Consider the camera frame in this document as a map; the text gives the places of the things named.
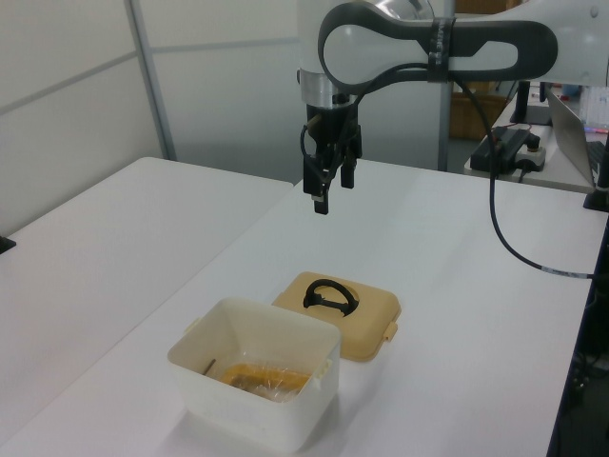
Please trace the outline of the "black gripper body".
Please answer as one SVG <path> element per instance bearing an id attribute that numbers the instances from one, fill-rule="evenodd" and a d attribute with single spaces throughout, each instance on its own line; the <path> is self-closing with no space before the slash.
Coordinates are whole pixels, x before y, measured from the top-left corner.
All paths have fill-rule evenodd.
<path id="1" fill-rule="evenodd" d="M 342 138 L 344 128 L 345 142 L 359 138 L 358 112 L 351 112 L 353 102 L 353 96 L 335 94 L 328 108 L 306 106 L 308 133 L 317 149 L 333 148 Z"/>

